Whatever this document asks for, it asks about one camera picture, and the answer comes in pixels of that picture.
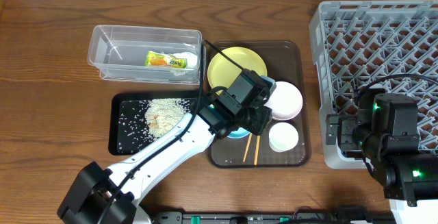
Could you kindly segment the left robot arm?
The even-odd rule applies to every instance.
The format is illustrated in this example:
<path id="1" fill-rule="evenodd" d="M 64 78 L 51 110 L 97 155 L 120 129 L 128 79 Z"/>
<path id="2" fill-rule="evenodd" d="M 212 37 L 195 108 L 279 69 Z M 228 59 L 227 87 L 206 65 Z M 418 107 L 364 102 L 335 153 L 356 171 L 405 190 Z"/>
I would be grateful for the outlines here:
<path id="1" fill-rule="evenodd" d="M 140 203 L 151 189 L 215 139 L 239 127 L 260 135 L 270 121 L 270 91 L 215 88 L 165 135 L 119 163 L 80 170 L 60 204 L 63 223 L 150 223 Z"/>

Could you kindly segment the pile of rice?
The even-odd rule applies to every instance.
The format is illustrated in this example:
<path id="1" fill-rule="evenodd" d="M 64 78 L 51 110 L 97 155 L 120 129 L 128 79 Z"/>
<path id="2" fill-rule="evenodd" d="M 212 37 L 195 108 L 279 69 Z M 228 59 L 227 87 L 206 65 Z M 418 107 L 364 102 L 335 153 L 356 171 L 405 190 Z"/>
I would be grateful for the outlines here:
<path id="1" fill-rule="evenodd" d="M 137 153 L 169 132 L 190 111 L 191 99 L 123 101 L 118 115 L 116 150 Z"/>

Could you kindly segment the white napkin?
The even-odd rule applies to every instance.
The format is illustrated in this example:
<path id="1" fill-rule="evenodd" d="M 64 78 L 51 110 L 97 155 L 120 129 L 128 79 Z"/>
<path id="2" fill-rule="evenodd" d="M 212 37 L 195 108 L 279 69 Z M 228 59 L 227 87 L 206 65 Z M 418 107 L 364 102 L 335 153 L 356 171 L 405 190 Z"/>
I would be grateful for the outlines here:
<path id="1" fill-rule="evenodd" d="M 171 73 L 173 73 L 175 76 L 185 75 L 186 73 L 189 73 L 189 71 L 197 68 L 198 56 L 196 54 L 193 54 L 191 52 L 183 52 L 183 53 L 174 53 L 173 56 L 176 58 L 185 59 L 187 63 L 184 70 L 181 69 L 171 70 Z"/>

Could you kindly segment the light blue bowl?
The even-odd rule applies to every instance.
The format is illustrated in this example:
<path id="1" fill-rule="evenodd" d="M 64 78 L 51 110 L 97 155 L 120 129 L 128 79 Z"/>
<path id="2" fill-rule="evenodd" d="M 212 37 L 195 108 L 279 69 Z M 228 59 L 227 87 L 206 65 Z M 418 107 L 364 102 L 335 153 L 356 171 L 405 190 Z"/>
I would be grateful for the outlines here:
<path id="1" fill-rule="evenodd" d="M 276 88 L 275 81 L 272 78 L 265 76 L 265 75 L 262 75 L 261 78 L 262 78 L 263 82 L 268 85 L 269 95 L 271 95 L 272 92 L 274 91 L 274 89 Z M 238 139 L 238 138 L 243 138 L 243 137 L 250 135 L 250 134 L 251 134 L 251 132 L 249 130 L 247 130 L 246 128 L 238 127 L 236 130 L 232 131 L 229 134 L 229 138 Z"/>

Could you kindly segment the green snack wrapper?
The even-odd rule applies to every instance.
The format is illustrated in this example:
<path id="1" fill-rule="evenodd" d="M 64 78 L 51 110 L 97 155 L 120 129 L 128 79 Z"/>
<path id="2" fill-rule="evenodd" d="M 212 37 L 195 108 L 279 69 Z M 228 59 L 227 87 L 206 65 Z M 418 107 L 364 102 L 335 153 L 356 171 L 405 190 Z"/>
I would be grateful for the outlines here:
<path id="1" fill-rule="evenodd" d="M 188 61 L 185 58 L 177 58 L 173 54 L 157 53 L 148 51 L 144 62 L 145 66 L 166 66 L 173 68 L 185 68 Z"/>

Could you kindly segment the pink bowl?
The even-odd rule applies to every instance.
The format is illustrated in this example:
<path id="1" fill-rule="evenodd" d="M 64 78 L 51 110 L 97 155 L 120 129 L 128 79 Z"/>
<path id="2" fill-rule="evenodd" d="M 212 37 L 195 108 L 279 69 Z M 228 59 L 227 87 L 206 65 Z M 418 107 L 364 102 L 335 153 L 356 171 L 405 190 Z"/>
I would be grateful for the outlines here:
<path id="1" fill-rule="evenodd" d="M 272 110 L 274 120 L 286 121 L 297 116 L 302 110 L 303 97 L 295 85 L 289 82 L 276 82 L 266 107 Z"/>

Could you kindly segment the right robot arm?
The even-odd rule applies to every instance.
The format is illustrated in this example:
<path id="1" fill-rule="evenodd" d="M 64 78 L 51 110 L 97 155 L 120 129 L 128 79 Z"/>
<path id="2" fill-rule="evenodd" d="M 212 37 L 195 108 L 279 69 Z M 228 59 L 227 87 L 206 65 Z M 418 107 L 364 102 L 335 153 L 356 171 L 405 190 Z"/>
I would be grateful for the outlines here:
<path id="1" fill-rule="evenodd" d="M 365 165 L 397 223 L 437 222 L 437 156 L 419 150 L 414 98 L 361 88 L 355 114 L 326 117 L 328 146 Z"/>

